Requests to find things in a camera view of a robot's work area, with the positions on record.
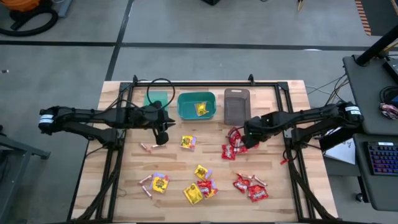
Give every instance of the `concrete floor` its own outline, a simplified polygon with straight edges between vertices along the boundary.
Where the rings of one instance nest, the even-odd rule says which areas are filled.
[[[44,34],[0,40],[115,42],[128,0],[74,1],[69,17]],[[0,26],[10,26],[0,7]],[[33,27],[45,15],[29,22]],[[123,42],[370,46],[354,0],[221,0],[210,7],[199,0],[135,0]],[[9,217],[10,223],[62,222],[75,190],[87,141],[74,134],[40,134],[39,110],[54,105],[96,108],[113,47],[0,45],[0,124],[18,141],[51,151],[47,161],[33,158]],[[133,75],[151,80],[305,80],[321,86],[343,74],[349,51],[239,50],[122,47],[112,80]],[[333,91],[333,85],[322,90]],[[340,96],[353,100],[349,86]],[[321,106],[327,94],[309,95]],[[330,177],[339,217],[348,221],[396,223],[398,213],[377,212],[356,203],[355,177]]]

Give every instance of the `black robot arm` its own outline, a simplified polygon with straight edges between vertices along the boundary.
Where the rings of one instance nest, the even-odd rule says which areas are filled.
[[[169,118],[159,101],[149,106],[109,108],[100,110],[81,110],[64,106],[53,106],[40,110],[39,128],[42,133],[51,135],[59,131],[79,134],[89,140],[97,139],[104,147],[115,144],[117,129],[153,130],[156,144],[165,144],[169,140],[166,130],[175,121]],[[99,129],[82,123],[103,123],[111,128]]]
[[[307,128],[295,128],[292,131],[293,148],[303,148],[316,134],[336,128],[357,128],[363,119],[359,108],[351,102],[326,105],[294,113],[276,111],[246,121],[243,143],[247,148],[251,148],[259,144],[260,141],[265,142],[296,124],[319,121]]]

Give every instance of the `yellow snack packet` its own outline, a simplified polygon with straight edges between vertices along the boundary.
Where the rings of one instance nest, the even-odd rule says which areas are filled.
[[[198,116],[203,116],[203,115],[209,113],[209,111],[206,110],[206,102],[195,103],[195,109],[197,111]]]
[[[202,180],[207,180],[212,173],[212,170],[208,170],[201,165],[198,165],[197,169],[195,170],[195,174]]]
[[[184,194],[185,194],[185,196],[187,196],[188,201],[192,205],[200,202],[203,199],[203,195],[201,194],[198,186],[195,183],[193,183],[193,184],[191,184],[191,186],[187,187],[184,190]]]
[[[195,144],[197,143],[197,138],[195,136],[182,136],[180,146],[185,149],[195,150]]]
[[[155,177],[152,184],[152,189],[157,192],[164,193],[166,191],[168,184],[169,184],[169,177],[167,175],[164,178]]]

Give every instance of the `red candy bag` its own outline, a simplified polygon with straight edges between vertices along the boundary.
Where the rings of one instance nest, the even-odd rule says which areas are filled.
[[[228,145],[223,145],[223,153],[221,154],[221,158],[235,160],[235,152],[233,147]]]
[[[234,148],[235,154],[248,152],[248,149],[240,143],[241,139],[242,139],[242,135],[238,129],[231,128],[231,130],[228,131],[226,138],[228,139],[228,142],[230,143],[232,148],[236,145],[236,142],[238,142],[238,146],[236,148]]]
[[[258,202],[268,197],[265,187],[260,185],[253,185],[248,187],[251,202]]]
[[[250,186],[250,180],[244,180],[241,176],[234,182],[234,186],[242,192],[242,194],[246,193],[246,190]]]
[[[211,181],[210,180],[204,180],[200,181],[198,180],[198,187],[200,192],[205,196],[209,196],[211,192]]]

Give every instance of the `green object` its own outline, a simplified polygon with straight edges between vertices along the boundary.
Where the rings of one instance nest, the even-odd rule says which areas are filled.
[[[167,100],[167,92],[166,91],[150,91],[149,92],[149,98],[151,102],[155,101],[160,101],[162,103],[162,106],[166,105],[169,101]],[[144,106],[150,105],[149,100],[148,100],[148,95],[145,94],[145,99],[144,99]],[[166,106],[164,110],[168,111],[169,106]]]
[[[207,114],[197,115],[195,103],[206,102]],[[216,96],[211,92],[181,93],[177,101],[178,115],[186,120],[211,119],[216,113]]]

